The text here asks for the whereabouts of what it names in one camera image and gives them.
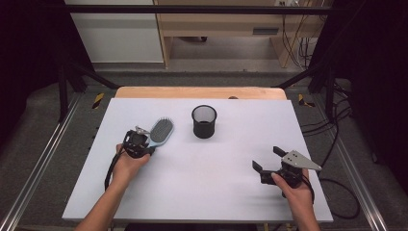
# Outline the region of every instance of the black mesh cup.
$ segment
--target black mesh cup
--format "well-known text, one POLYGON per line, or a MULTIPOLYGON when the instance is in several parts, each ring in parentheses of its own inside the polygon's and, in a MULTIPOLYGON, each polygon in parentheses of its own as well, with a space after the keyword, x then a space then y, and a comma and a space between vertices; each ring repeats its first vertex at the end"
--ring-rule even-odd
POLYGON ((191 113, 193 120, 193 132, 201 139, 210 138, 216 130, 217 112, 208 105, 200 105, 191 113))

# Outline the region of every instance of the white table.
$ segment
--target white table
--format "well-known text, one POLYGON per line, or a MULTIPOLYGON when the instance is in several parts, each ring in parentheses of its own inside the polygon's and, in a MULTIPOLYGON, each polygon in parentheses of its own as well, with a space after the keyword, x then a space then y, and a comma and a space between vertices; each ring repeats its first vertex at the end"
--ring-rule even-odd
MULTIPOLYGON (((169 116, 174 132, 158 147, 130 184, 115 219, 132 222, 284 222, 292 215, 276 186, 260 183, 252 160, 280 168, 273 146, 310 158, 289 100, 112 99, 63 218, 80 220, 104 191, 115 145, 138 125, 150 129, 169 116), (215 134, 201 140, 192 132, 191 111, 217 110, 215 134)), ((321 185, 310 171, 319 222, 333 221, 321 185)))

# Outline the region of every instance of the hairbrush bristles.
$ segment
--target hairbrush bristles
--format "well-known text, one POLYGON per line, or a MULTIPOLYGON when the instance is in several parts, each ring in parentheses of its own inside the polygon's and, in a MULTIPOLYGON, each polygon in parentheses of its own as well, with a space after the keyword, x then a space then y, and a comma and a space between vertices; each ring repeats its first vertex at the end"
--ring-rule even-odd
POLYGON ((174 124, 169 117, 160 118, 150 131, 149 147, 163 145, 171 135, 173 129, 174 124))

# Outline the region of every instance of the wooden table edge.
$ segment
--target wooden table edge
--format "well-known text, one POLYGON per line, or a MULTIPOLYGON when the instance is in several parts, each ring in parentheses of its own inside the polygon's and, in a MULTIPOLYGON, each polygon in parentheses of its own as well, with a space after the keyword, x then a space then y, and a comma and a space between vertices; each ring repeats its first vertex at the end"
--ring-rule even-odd
POLYGON ((261 87, 121 87, 115 98, 229 98, 286 100, 279 88, 261 87))

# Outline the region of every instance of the black curtain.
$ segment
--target black curtain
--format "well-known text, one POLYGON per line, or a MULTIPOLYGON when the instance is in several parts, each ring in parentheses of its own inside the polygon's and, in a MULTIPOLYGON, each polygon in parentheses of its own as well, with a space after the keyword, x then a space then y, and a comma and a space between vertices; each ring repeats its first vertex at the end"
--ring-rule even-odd
MULTIPOLYGON (((347 2, 335 4, 346 6, 347 2)), ((314 63, 323 57, 345 18, 328 18, 314 63)), ((351 82, 353 112, 379 163, 408 193, 408 1, 368 0, 346 29, 331 61, 336 78, 351 82)))
MULTIPOLYGON (((47 2, 64 4, 0 1, 0 145, 24 112, 30 93, 58 82, 62 63, 73 60, 93 70, 70 14, 46 10, 42 5, 47 2)), ((71 74, 82 81, 79 73, 71 74)))

